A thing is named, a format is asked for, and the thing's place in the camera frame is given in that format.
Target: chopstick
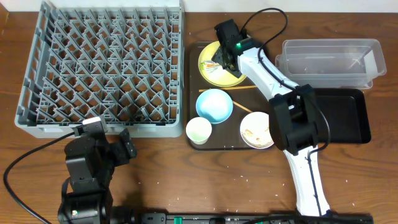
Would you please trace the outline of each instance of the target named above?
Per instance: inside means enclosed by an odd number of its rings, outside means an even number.
[[[237,103],[237,102],[235,102],[235,101],[232,101],[232,103],[235,104],[236,106],[238,106],[238,107],[244,109],[245,111],[247,111],[247,112],[249,112],[249,113],[253,113],[253,111],[251,111],[251,110],[245,108],[244,106],[240,105],[239,103]]]
[[[219,90],[244,90],[244,89],[248,89],[248,88],[257,88],[257,86],[251,85],[251,86],[223,87],[223,88],[219,88]],[[204,92],[206,90],[209,90],[209,89],[202,89],[202,90],[199,90],[199,92],[201,93],[201,92]]]

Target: dish rack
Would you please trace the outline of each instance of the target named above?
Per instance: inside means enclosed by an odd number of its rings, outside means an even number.
[[[43,2],[15,124],[57,138],[104,116],[108,134],[183,131],[183,7],[55,9]]]

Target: yellow plate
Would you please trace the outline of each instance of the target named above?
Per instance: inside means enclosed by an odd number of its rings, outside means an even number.
[[[236,78],[234,75],[229,73],[228,71],[222,69],[221,65],[218,66],[217,69],[213,71],[207,70],[204,62],[211,61],[211,58],[216,53],[220,43],[218,41],[213,42],[207,45],[199,55],[198,67],[201,75],[205,78],[206,81],[210,82],[213,85],[219,87],[231,87],[241,83],[246,76],[241,75],[240,78]]]

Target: brown wooden surface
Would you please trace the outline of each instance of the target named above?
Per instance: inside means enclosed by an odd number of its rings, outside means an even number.
[[[213,26],[250,14],[186,13],[185,46],[216,40]],[[387,74],[365,91],[372,141],[333,144],[320,154],[323,189],[340,213],[371,213],[376,223],[398,222],[398,14],[288,13],[290,24],[269,44],[273,57],[286,39],[375,38]],[[37,13],[0,10],[0,172],[22,153],[48,142],[16,128],[14,116]],[[262,14],[247,28],[266,39],[282,26],[278,14]],[[68,177],[63,148],[69,140],[29,156],[9,181],[26,204],[57,223],[62,182]],[[282,152],[196,152],[182,135],[175,139],[134,139],[137,159],[118,167],[111,191],[114,205],[161,208],[169,212],[268,213],[294,210],[295,189]],[[37,223],[0,185],[0,222]]]

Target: cable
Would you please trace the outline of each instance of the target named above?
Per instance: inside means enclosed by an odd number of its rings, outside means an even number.
[[[342,220],[339,218],[330,218],[330,217],[310,217],[305,215],[279,215],[279,216],[269,216],[263,218],[257,218],[255,220],[250,220],[244,222],[243,224],[257,224],[259,222],[269,222],[269,221],[277,221],[277,220],[295,220],[295,221],[307,221],[307,222],[330,222],[339,223],[339,224],[359,224],[363,222],[356,222],[352,220]]]
[[[270,41],[274,40],[277,36],[279,36],[281,33],[283,33],[283,31],[286,30],[287,24],[289,23],[289,19],[288,19],[286,13],[285,13],[284,11],[280,10],[280,9],[273,8],[273,7],[272,7],[272,8],[267,8],[267,9],[261,9],[260,11],[255,12],[251,17],[249,17],[249,19],[248,19],[248,20],[244,23],[244,25],[242,26],[242,29],[241,29],[240,33],[242,33],[242,31],[243,31],[243,29],[245,28],[246,24],[247,24],[254,16],[258,15],[258,14],[261,13],[261,12],[268,11],[268,10],[276,10],[276,11],[279,11],[279,12],[285,17],[285,26],[283,26],[283,28],[282,28],[276,35],[274,35],[273,37],[271,37],[270,39],[268,39],[267,41],[265,41],[265,42],[261,45],[261,47],[259,48],[259,51],[258,51],[258,53],[257,53],[257,57],[258,57],[258,59],[259,59],[259,62],[260,62],[261,65],[264,67],[264,69],[266,69],[267,72],[268,72],[273,78],[275,78],[275,80],[277,80],[282,86],[284,86],[284,87],[286,87],[286,88],[292,90],[293,92],[296,92],[298,95],[300,95],[300,96],[302,96],[302,97],[306,97],[306,99],[312,104],[312,106],[314,107],[314,109],[316,109],[316,110],[319,112],[319,114],[321,115],[321,117],[323,118],[323,120],[324,120],[324,122],[325,122],[325,124],[326,124],[326,130],[327,130],[327,133],[328,133],[328,139],[326,140],[325,144],[324,144],[322,147],[319,147],[319,148],[316,149],[316,150],[310,151],[310,152],[308,153],[308,155],[307,155],[308,165],[310,166],[310,173],[311,173],[312,185],[313,185],[314,192],[315,192],[315,193],[314,193],[314,196],[315,196],[315,199],[316,199],[316,201],[317,201],[317,207],[318,207],[319,216],[322,216],[322,212],[321,212],[321,208],[320,208],[320,203],[319,203],[319,199],[318,199],[318,194],[317,194],[317,186],[315,185],[315,178],[314,178],[314,176],[313,176],[313,170],[312,170],[312,165],[311,165],[311,155],[312,155],[313,153],[315,153],[315,152],[319,152],[319,151],[321,151],[321,150],[326,149],[326,147],[329,145],[331,136],[330,136],[330,128],[329,128],[328,121],[327,121],[325,115],[322,113],[321,109],[318,107],[318,105],[312,100],[312,98],[307,97],[306,95],[302,94],[302,93],[299,92],[297,89],[295,89],[294,87],[289,86],[289,85],[287,85],[286,83],[284,83],[282,80],[280,80],[280,79],[279,79],[279,78],[278,78],[278,77],[265,65],[265,63],[262,61],[262,57],[261,57],[261,50],[264,51],[264,54],[266,53],[265,50],[264,50],[264,49],[265,49],[265,46],[266,46]]]
[[[24,208],[25,210],[27,210],[31,215],[33,215],[34,217],[36,217],[37,219],[39,219],[40,221],[49,224],[50,222],[47,221],[45,218],[41,217],[39,214],[37,214],[35,211],[33,211],[31,208],[29,208],[29,206],[27,206],[21,199],[19,199],[19,197],[15,194],[15,192],[11,189],[9,183],[8,183],[8,173],[10,173],[11,169],[21,160],[23,160],[23,158],[29,156],[30,154],[37,152],[41,149],[44,149],[47,146],[51,146],[52,144],[61,141],[62,139],[65,139],[69,136],[74,135],[74,133],[69,133],[66,134],[56,140],[50,141],[47,144],[44,144],[43,146],[39,146],[33,150],[30,150],[29,152],[21,155],[20,157],[18,157],[16,160],[14,160],[14,162],[12,162],[6,169],[6,171],[4,172],[2,181],[4,182],[4,185],[6,186],[6,189],[8,191],[8,193],[11,195],[11,197],[18,203],[18,205],[20,205],[22,208]]]

